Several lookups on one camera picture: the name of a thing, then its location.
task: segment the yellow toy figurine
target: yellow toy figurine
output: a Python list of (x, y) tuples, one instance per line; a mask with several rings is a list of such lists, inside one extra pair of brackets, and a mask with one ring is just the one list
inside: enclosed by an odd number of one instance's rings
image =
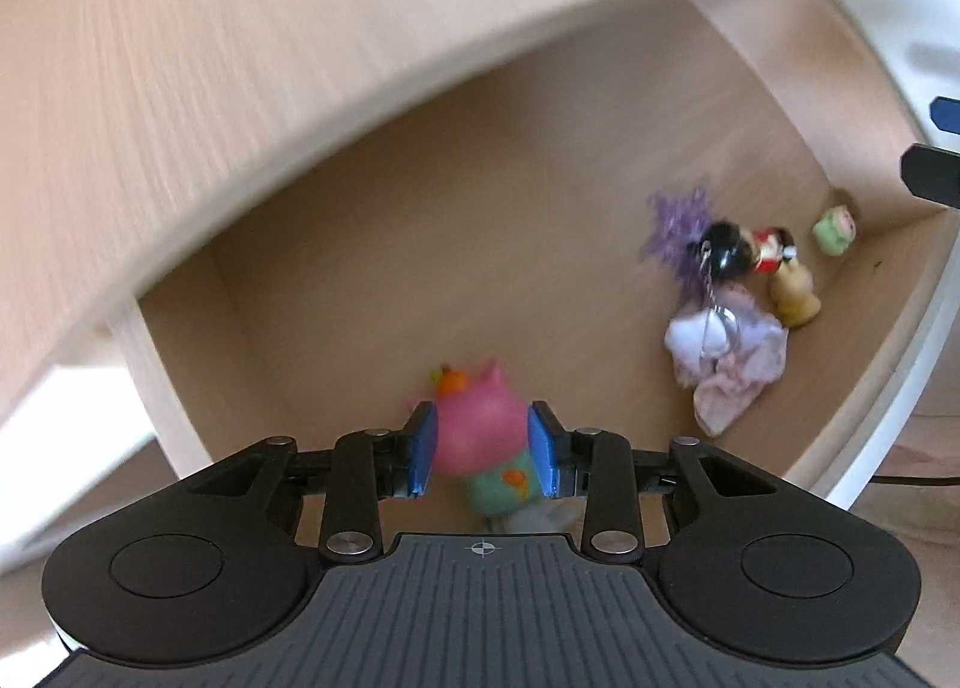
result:
[(770, 297), (786, 328), (806, 325), (820, 313), (820, 299), (813, 294), (813, 274), (797, 258), (784, 259), (771, 273)]

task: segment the drawer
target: drawer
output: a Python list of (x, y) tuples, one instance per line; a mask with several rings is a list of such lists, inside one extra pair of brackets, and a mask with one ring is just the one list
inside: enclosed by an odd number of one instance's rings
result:
[[(140, 298), (128, 360), (161, 441), (176, 424), (211, 458), (399, 426), (431, 369), (490, 358), (568, 426), (659, 450), (698, 429), (662, 344), (677, 285), (640, 259), (647, 199), (706, 186), (718, 214), (799, 234), (824, 304), (717, 444), (810, 486), (872, 419), (957, 237), (899, 181), (917, 137), (832, 0), (647, 2), (323, 159)], [(861, 237), (826, 258), (806, 232), (838, 198)], [(384, 517), (477, 526), (449, 480)]]

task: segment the ribbed gray panel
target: ribbed gray panel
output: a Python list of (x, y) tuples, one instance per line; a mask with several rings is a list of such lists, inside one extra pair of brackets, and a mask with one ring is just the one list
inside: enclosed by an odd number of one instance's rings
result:
[[(477, 554), (486, 541), (496, 549)], [(640, 573), (559, 536), (404, 536), (390, 557), (334, 569), (294, 622), (214, 664), (144, 670), (82, 654), (49, 688), (624, 686), (918, 688), (874, 656), (826, 670), (741, 661), (686, 633)]]

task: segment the pink plush toy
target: pink plush toy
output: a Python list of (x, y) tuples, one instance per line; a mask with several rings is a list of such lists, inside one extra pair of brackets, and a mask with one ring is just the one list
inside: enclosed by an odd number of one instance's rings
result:
[(440, 424), (433, 468), (472, 477), (491, 471), (527, 448), (527, 405), (491, 362), (475, 381), (444, 369), (436, 381)]

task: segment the metal bolt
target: metal bolt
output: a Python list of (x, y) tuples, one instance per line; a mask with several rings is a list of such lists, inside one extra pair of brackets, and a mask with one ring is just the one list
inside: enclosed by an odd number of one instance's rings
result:
[(637, 538), (625, 530), (602, 530), (593, 535), (590, 544), (608, 555), (625, 555), (640, 547)]
[(362, 555), (373, 547), (373, 539), (358, 530), (342, 530), (326, 540), (326, 548), (338, 555)]

